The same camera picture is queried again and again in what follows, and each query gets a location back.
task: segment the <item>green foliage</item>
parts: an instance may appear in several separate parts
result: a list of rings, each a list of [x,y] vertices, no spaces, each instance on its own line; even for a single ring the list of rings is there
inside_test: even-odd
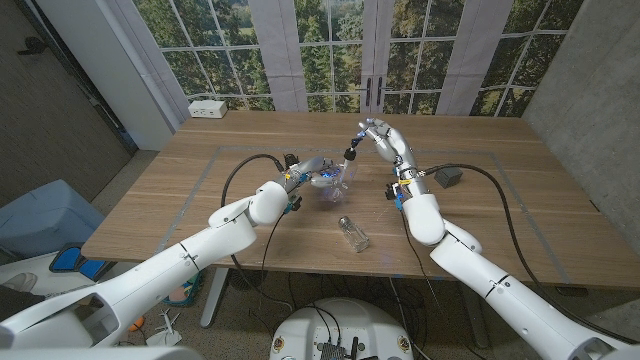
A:
[[[563,39],[564,35],[535,35],[516,72],[513,84],[538,86]]]
[[[233,77],[229,59],[224,51],[198,51],[198,56],[217,94],[240,93]]]
[[[454,36],[458,32],[464,0],[433,0],[427,36]]]
[[[232,50],[231,60],[247,95],[269,94],[269,83],[259,49]]]
[[[309,25],[305,33],[305,42],[316,42],[321,39],[320,24],[315,17],[307,20]],[[329,74],[331,65],[328,46],[304,46],[300,49],[304,68],[307,92],[327,92],[331,90]]]
[[[238,24],[240,28],[252,28],[253,22],[251,21],[251,10],[249,6],[234,7],[236,15],[238,16]]]
[[[516,67],[528,37],[500,39],[482,87],[505,85]]]
[[[411,112],[419,115],[434,115],[440,100],[440,93],[414,94]]]
[[[387,86],[395,91],[411,90],[418,61],[419,42],[398,42],[391,44]]]
[[[324,0],[294,0],[300,42],[329,41],[329,25],[324,4]],[[309,36],[307,33],[312,27],[317,27],[313,29],[317,34]]]
[[[187,33],[194,46],[222,45],[207,0],[175,0]],[[257,44],[247,0],[213,0],[224,40],[228,45]],[[177,18],[168,1],[135,0],[142,18],[160,47],[188,46]],[[225,51],[198,51],[204,71],[214,89],[209,89],[192,52],[164,53],[171,70],[187,96],[215,91],[217,94],[240,94],[233,70]],[[229,54],[245,94],[269,94],[260,50],[235,50]],[[246,108],[240,98],[223,98],[230,109]],[[248,100],[252,109],[273,110],[270,97]]]
[[[396,0],[393,4],[392,38],[422,37],[428,1]]]
[[[452,51],[453,41],[424,42],[416,89],[437,90],[442,88]]]
[[[307,104],[309,111],[312,112],[329,112],[331,109],[331,96],[312,95],[307,96]]]
[[[206,0],[176,0],[175,4],[193,45],[222,45]]]
[[[385,94],[384,109],[385,114],[407,114],[409,113],[409,101],[411,94]]]
[[[172,51],[163,55],[186,96],[211,91],[192,52]]]
[[[582,6],[582,0],[552,0],[542,18],[541,29],[568,30]]]
[[[532,90],[509,89],[498,116],[522,116],[533,97],[533,93]]]
[[[533,30],[546,2],[546,0],[515,0],[502,33],[513,34]]]
[[[189,46],[171,4],[164,0],[134,0],[159,47]]]
[[[333,40],[362,40],[364,2],[342,2],[331,6]]]
[[[472,116],[493,116],[498,109],[504,89],[478,92],[478,97],[471,108]]]
[[[359,113],[360,95],[336,95],[336,112]]]

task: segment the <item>wire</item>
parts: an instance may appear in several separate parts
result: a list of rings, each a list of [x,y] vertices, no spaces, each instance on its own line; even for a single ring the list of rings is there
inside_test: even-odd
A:
[[[318,309],[318,307],[316,306],[315,302],[312,302],[313,307],[316,309],[316,311],[318,312],[318,315],[320,315],[320,318],[322,319],[322,322],[324,322],[324,326],[327,327],[327,332],[329,333],[329,340],[327,340],[327,342],[329,344],[333,344],[331,342],[331,329],[329,329],[329,324],[327,324],[327,320],[324,319],[324,316],[322,316],[322,313],[320,313],[320,310]]]
[[[336,326],[338,327],[338,342],[337,342],[337,345],[336,345],[336,346],[340,346],[340,341],[342,340],[342,332],[341,332],[341,330],[340,330],[340,325],[338,324],[338,320],[336,320],[336,317],[335,317],[335,316],[333,316],[333,314],[331,314],[331,313],[330,313],[330,312],[328,312],[327,310],[325,310],[325,309],[323,309],[323,308],[320,308],[320,307],[317,307],[317,306],[315,305],[315,303],[313,303],[313,302],[312,302],[312,304],[313,304],[313,305],[306,305],[306,306],[303,306],[303,307],[305,307],[305,308],[314,308],[314,309],[316,309],[316,310],[320,310],[320,311],[322,311],[322,312],[326,313],[327,315],[331,316],[331,318],[333,319],[333,321],[336,323]]]
[[[433,286],[431,286],[431,281],[429,281],[427,274],[424,272],[424,267],[422,266],[422,260],[420,259],[418,252],[416,251],[416,249],[413,247],[413,244],[411,243],[411,239],[409,238],[409,230],[407,229],[407,222],[404,216],[404,212],[402,210],[400,210],[400,215],[402,215],[402,225],[404,226],[404,233],[407,236],[407,242],[409,243],[409,246],[411,246],[411,250],[413,250],[413,254],[416,256],[416,259],[418,259],[418,264],[420,264],[420,271],[422,271],[422,275],[424,276],[425,280],[427,280],[427,284],[429,285],[429,289],[431,290],[431,295],[433,295],[433,300],[436,303],[436,307],[438,308],[440,315],[442,315],[443,319],[445,320],[449,332],[456,338],[456,340],[458,340],[460,344],[466,347],[470,352],[472,352],[479,359],[487,360],[484,356],[478,354],[469,345],[467,345],[464,341],[462,341],[458,333],[451,328],[451,321],[449,321],[449,317],[447,316],[447,314],[444,312],[444,309],[440,305],[440,302],[438,301],[438,297],[436,296],[436,292],[433,290]]]
[[[338,296],[344,296],[342,294],[342,291],[340,291],[340,288],[338,288],[336,286],[336,284],[333,282],[333,279],[331,278],[331,275],[327,275],[327,278],[329,279],[329,282],[331,283],[331,286],[333,286],[333,288],[336,289],[336,293],[338,294]]]
[[[233,180],[233,177],[236,176],[236,173],[240,171],[240,169],[243,166],[245,166],[247,163],[255,159],[261,159],[261,158],[273,160],[273,163],[276,165],[276,168],[278,168],[278,171],[280,172],[284,171],[284,167],[280,163],[280,160],[276,159],[273,155],[256,154],[256,155],[249,156],[248,158],[242,160],[240,164],[238,164],[238,166],[236,166],[236,168],[233,169],[233,171],[231,171],[231,174],[229,174],[229,177],[227,178],[227,181],[224,183],[224,187],[222,188],[222,198],[220,199],[220,207],[224,207],[225,205],[225,200],[227,198],[227,191],[229,190],[229,185],[231,184],[231,180]]]
[[[402,324],[404,324],[404,328],[407,328],[407,320],[404,317],[404,310],[402,309],[402,303],[400,302],[400,296],[398,296],[398,292],[396,291],[395,285],[393,285],[393,279],[389,278],[389,283],[391,284],[391,288],[393,289],[393,293],[396,296],[396,301],[398,302],[398,307],[400,308],[400,316],[402,316]]]
[[[422,349],[420,349],[416,343],[414,343],[413,341],[411,343],[413,344],[414,349],[418,350],[418,353],[420,353],[420,355],[422,355],[423,358],[425,358],[427,360],[431,360],[431,358],[428,357],[427,354],[422,352]]]
[[[136,324],[136,323],[133,323],[133,326],[135,326],[136,328],[138,328],[138,330],[140,330],[140,334],[142,334],[142,340],[146,344],[147,343],[147,336],[144,334],[144,331],[142,331],[140,326],[138,326],[138,324]]]
[[[393,278],[389,278],[389,283],[391,284],[391,289],[393,289],[393,293],[394,293],[394,294],[395,294],[395,296],[396,296],[396,300],[397,300],[397,302],[398,302],[398,307],[400,308],[400,316],[402,316],[402,323],[404,324],[404,328],[405,328],[405,329],[407,329],[407,331],[409,331],[409,330],[408,330],[408,328],[407,328],[407,322],[406,322],[405,317],[404,317],[404,310],[403,310],[403,307],[402,307],[402,302],[400,301],[400,295],[398,295],[398,291],[396,291],[396,287],[395,287],[395,285],[393,284]],[[422,349],[420,349],[420,347],[418,346],[418,344],[416,344],[416,342],[414,341],[414,339],[416,339],[416,338],[417,338],[417,337],[414,337],[414,338],[412,338],[412,339],[411,339],[411,343],[413,344],[413,347],[414,347],[414,348],[415,348],[415,349],[420,353],[420,355],[422,355],[425,359],[427,359],[427,360],[431,360],[431,358],[429,358],[429,357],[428,357],[424,352],[422,352]]]
[[[344,288],[347,290],[347,296],[351,297],[351,288],[349,288],[349,283],[347,283],[347,277],[342,275],[342,282],[344,283]]]
[[[249,309],[249,316],[253,316],[254,318],[258,319],[258,321],[260,321],[262,323],[262,325],[264,325],[265,328],[267,328],[267,332],[269,333],[269,336],[271,336],[271,338],[273,339],[273,331],[272,329],[269,327],[269,325],[267,325],[266,322],[264,322],[264,320],[262,320],[258,314],[254,313],[253,311],[251,311],[251,309]]]
[[[271,296],[265,294],[264,292],[262,292],[262,290],[258,289],[255,285],[253,285],[253,283],[247,278],[247,276],[244,273],[244,270],[242,269],[242,266],[240,266],[240,263],[238,262],[238,260],[236,259],[235,256],[231,255],[231,260],[233,260],[233,263],[236,266],[236,269],[238,269],[238,272],[240,273],[240,276],[242,276],[242,278],[244,279],[244,281],[249,284],[249,286],[255,290],[256,292],[258,292],[259,294],[262,294],[262,296],[264,296],[267,300],[270,300],[271,302],[274,302],[276,304],[280,304],[280,305],[284,305],[286,307],[289,308],[289,310],[291,310],[291,312],[293,312],[293,306],[291,306],[291,304],[289,304],[287,301],[283,301],[283,300],[278,300],[278,299],[274,299]]]
[[[262,290],[262,287],[264,286],[264,262],[267,259],[267,250],[269,250],[269,244],[271,243],[271,238],[273,238],[273,233],[276,232],[276,227],[278,227],[278,224],[280,223],[280,220],[282,220],[283,216],[284,213],[280,215],[278,221],[276,221],[276,224],[273,225],[273,229],[271,229],[271,235],[269,235],[269,240],[267,240],[267,246],[264,247],[264,254],[262,254],[262,265],[260,265],[260,290]],[[262,307],[262,298],[260,299],[260,307]]]
[[[248,158],[242,160],[240,162],[240,164],[238,164],[235,169],[233,169],[233,171],[231,171],[231,174],[229,174],[229,177],[227,178],[227,181],[224,184],[224,187],[222,188],[222,196],[220,199],[220,207],[224,207],[225,206],[225,201],[227,199],[227,191],[229,190],[229,185],[231,184],[231,180],[233,179],[233,177],[236,175],[236,173],[238,171],[240,171],[240,169],[245,166],[247,163],[249,163],[250,161],[253,161],[255,159],[261,159],[261,158],[265,158],[265,159],[271,159],[273,160],[273,163],[276,165],[276,168],[278,169],[278,171],[282,172],[284,171],[284,167],[282,166],[282,164],[280,163],[280,161],[278,159],[276,159],[274,156],[269,155],[269,154],[256,154],[256,155],[252,155],[249,156]],[[289,309],[291,310],[291,312],[293,312],[293,306],[291,306],[291,304],[289,304],[286,301],[282,301],[282,300],[278,300],[278,299],[274,299],[271,296],[265,294],[264,292],[262,292],[262,290],[258,289],[255,285],[253,285],[253,283],[251,281],[249,281],[249,279],[247,278],[246,274],[244,273],[244,270],[242,269],[242,266],[240,266],[240,262],[238,262],[238,259],[236,258],[235,254],[231,255],[231,260],[233,261],[233,264],[235,265],[236,269],[238,270],[238,273],[240,273],[240,276],[242,277],[242,279],[255,291],[257,291],[258,293],[260,293],[263,297],[265,297],[267,300],[271,300],[274,303],[277,304],[281,304],[281,305],[285,305],[287,307],[289,307]]]
[[[529,267],[529,264],[527,264],[527,261],[524,258],[524,255],[522,254],[522,250],[520,249],[520,244],[518,243],[518,238],[516,237],[516,231],[513,227],[513,221],[511,220],[511,213],[509,212],[509,204],[507,203],[507,197],[504,194],[504,191],[502,190],[502,186],[500,186],[500,183],[498,182],[498,180],[496,180],[495,177],[493,177],[493,175],[491,175],[490,173],[488,173],[487,171],[483,170],[482,168],[479,168],[477,166],[473,166],[473,165],[467,165],[467,164],[445,164],[445,165],[438,165],[438,166],[434,166],[431,167],[427,170],[424,171],[424,175],[423,176],[427,176],[430,174],[433,174],[434,172],[441,170],[441,169],[446,169],[446,168],[452,168],[452,167],[457,167],[457,168],[462,168],[462,169],[469,169],[469,170],[473,170],[475,172],[478,172],[482,175],[484,175],[485,177],[487,177],[489,180],[491,180],[491,182],[493,183],[493,185],[496,187],[496,189],[498,190],[498,193],[500,194],[500,200],[502,200],[502,206],[504,208],[504,213],[505,216],[507,217],[507,225],[509,226],[509,233],[511,234],[511,239],[513,240],[513,246],[516,248],[516,253],[518,254],[518,258],[520,259],[520,262],[522,263],[522,266],[524,267],[524,269],[527,271],[527,274],[529,275],[529,277],[531,278],[531,280],[533,280],[534,284],[536,285],[536,287],[538,288],[538,290],[540,291],[540,293],[542,294],[542,297],[549,303],[551,303],[558,311],[560,311],[564,316],[574,320],[575,322],[581,323],[582,325],[591,328],[595,331],[598,331],[602,334],[608,335],[612,338],[615,338],[617,340],[629,343],[629,344],[638,344],[637,340],[622,336],[618,333],[615,333],[613,331],[607,330],[605,328],[602,328],[586,319],[583,319],[582,317],[576,315],[575,313],[573,313],[571,310],[567,309],[566,307],[564,307],[564,305],[560,304],[559,302],[557,302],[555,299],[553,299],[549,293],[547,293],[547,291],[542,287],[542,284],[540,283],[540,281],[538,280],[538,278],[533,274],[533,271],[531,271],[531,268]]]
[[[287,283],[289,283],[289,295],[291,295],[291,302],[293,303],[293,309],[297,309],[296,298],[293,296],[293,289],[291,288],[291,272],[287,273]]]

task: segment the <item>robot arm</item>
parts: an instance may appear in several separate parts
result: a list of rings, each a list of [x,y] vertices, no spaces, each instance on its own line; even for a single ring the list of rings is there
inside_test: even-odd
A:
[[[91,287],[36,304],[0,323],[0,349],[88,348],[115,344],[140,315],[201,269],[251,245],[253,227],[274,223],[312,173],[333,166],[321,156],[293,165],[262,185],[256,194],[217,210],[209,227],[180,241],[128,272]],[[102,307],[87,318],[74,310],[79,301]]]
[[[424,245],[439,245],[431,258],[473,289],[544,359],[600,359],[629,347],[576,324],[517,279],[484,258],[482,246],[468,232],[443,219],[435,196],[417,171],[411,148],[399,131],[378,119],[360,123],[378,153],[393,162],[398,184],[396,204],[403,209],[411,234]]]

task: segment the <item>gray wall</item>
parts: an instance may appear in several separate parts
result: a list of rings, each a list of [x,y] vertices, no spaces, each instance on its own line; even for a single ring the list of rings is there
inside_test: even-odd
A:
[[[39,0],[38,5],[136,145],[161,150],[173,134],[97,1]]]
[[[640,2],[586,0],[522,117],[640,254]]]

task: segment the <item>white outlet box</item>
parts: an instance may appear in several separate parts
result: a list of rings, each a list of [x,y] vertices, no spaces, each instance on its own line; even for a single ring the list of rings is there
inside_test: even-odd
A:
[[[216,100],[194,101],[189,105],[189,113],[193,117],[220,119],[227,113],[227,105]]]

